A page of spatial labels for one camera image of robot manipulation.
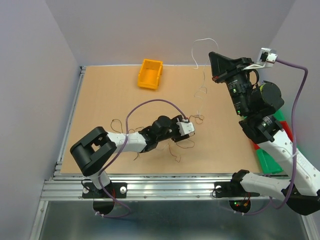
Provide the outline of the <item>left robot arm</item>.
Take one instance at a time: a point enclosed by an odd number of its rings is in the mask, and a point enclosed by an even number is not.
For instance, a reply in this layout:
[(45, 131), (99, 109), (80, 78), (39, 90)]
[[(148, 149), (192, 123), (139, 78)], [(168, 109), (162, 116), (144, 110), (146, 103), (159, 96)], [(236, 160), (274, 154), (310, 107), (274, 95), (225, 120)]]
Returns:
[(180, 142), (194, 132), (193, 123), (182, 115), (174, 118), (161, 115), (152, 125), (134, 133), (107, 132), (101, 126), (95, 127), (70, 148), (70, 153), (82, 175), (94, 184), (95, 193), (106, 197), (111, 193), (111, 180), (102, 169), (113, 154), (150, 152), (159, 142), (169, 139)]

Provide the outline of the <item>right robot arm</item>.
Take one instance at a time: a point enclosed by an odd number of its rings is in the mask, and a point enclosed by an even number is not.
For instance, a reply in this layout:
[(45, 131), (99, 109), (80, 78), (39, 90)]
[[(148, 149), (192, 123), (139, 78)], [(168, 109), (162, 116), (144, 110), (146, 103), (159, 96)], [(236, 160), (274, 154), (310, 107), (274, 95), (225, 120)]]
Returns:
[(212, 79), (227, 86), (245, 135), (267, 152), (288, 175), (278, 179), (241, 169), (229, 182), (217, 182), (214, 198), (230, 198), (231, 208), (250, 215), (250, 198), (277, 199), (294, 212), (307, 216), (320, 209), (320, 172), (297, 147), (296, 136), (288, 136), (275, 113), (284, 105), (279, 87), (270, 81), (251, 83), (250, 74), (271, 68), (280, 59), (273, 49), (262, 48), (257, 61), (232, 59), (216, 52), (209, 55)]

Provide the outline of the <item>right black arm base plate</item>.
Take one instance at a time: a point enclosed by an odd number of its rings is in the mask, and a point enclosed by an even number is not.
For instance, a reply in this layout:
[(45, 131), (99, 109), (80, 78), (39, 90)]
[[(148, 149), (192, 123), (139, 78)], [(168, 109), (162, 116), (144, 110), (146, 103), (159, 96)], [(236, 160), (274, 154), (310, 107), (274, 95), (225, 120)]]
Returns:
[(216, 181), (212, 191), (215, 198), (240, 198), (240, 197), (259, 197), (256, 192), (248, 192), (239, 183), (231, 181)]

